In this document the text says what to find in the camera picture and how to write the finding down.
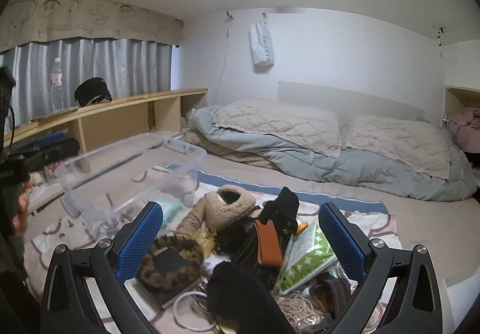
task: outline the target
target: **gray curtain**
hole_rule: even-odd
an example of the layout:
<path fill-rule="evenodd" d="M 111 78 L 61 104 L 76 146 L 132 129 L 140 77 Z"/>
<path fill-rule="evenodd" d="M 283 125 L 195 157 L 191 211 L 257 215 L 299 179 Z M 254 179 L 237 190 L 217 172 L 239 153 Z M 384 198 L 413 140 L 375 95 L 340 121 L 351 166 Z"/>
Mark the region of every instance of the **gray curtain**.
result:
<path fill-rule="evenodd" d="M 61 58 L 63 101 L 66 108 L 78 105 L 75 89 L 85 80 L 105 79 L 112 97 L 170 90 L 171 45 L 129 39 L 73 38 L 49 43 L 29 43 L 0 54 L 17 86 L 11 105 L 15 125 L 52 112 L 50 71 Z"/>

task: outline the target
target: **white paper bag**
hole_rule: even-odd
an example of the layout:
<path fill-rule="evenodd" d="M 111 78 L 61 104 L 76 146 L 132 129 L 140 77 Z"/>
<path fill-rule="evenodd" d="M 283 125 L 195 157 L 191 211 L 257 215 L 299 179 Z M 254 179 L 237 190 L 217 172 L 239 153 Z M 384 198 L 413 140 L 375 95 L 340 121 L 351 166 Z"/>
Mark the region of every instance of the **white paper bag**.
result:
<path fill-rule="evenodd" d="M 272 37 L 266 22 L 262 21 L 250 25 L 250 43 L 254 64 L 259 66 L 273 65 Z"/>

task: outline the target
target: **water bottle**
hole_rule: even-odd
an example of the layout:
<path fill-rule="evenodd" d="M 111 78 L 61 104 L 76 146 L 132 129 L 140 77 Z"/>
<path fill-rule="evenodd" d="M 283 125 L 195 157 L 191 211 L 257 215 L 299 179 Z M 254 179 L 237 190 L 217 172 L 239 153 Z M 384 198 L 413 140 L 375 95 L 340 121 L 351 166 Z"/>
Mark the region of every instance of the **water bottle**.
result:
<path fill-rule="evenodd" d="M 62 67 L 60 65 L 60 58 L 56 57 L 50 73 L 50 99 L 52 102 L 53 113 L 58 113 L 63 110 L 63 75 Z"/>

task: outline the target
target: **orange leather band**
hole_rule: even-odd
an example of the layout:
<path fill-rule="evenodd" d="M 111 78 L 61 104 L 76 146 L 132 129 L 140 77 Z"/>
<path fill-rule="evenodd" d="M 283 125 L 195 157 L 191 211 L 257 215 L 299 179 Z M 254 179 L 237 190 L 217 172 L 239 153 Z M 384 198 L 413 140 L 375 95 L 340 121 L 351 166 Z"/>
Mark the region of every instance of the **orange leather band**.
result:
<path fill-rule="evenodd" d="M 255 228 L 258 236 L 258 263 L 260 265 L 280 268 L 283 258 L 273 221 L 268 220 L 267 224 L 262 224 L 259 220 L 255 220 Z"/>

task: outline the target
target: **clear plastic storage box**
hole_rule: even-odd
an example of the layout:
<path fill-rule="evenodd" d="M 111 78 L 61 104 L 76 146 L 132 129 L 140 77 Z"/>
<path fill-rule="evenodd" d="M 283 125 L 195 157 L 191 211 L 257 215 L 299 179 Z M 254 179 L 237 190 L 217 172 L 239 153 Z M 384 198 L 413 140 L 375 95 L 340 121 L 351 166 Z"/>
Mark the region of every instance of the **clear plastic storage box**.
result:
<path fill-rule="evenodd" d="M 113 237 L 148 201 L 164 209 L 164 226 L 195 204 L 197 171 L 206 152 L 180 140 L 144 133 L 66 161 L 57 171 L 68 214 Z"/>

